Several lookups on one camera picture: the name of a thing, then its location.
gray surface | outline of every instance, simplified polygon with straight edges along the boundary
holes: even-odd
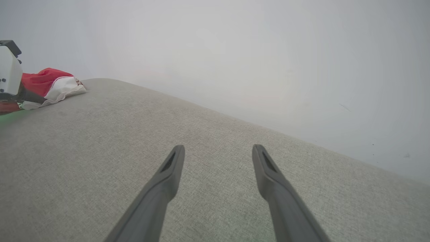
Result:
[[[1,241],[101,241],[176,144],[161,241],[274,241],[251,160],[263,144],[334,242],[429,241],[430,187],[132,84],[0,117]]]

white wall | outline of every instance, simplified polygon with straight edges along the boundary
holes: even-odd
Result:
[[[139,84],[430,184],[426,0],[42,1],[0,24],[25,71]]]

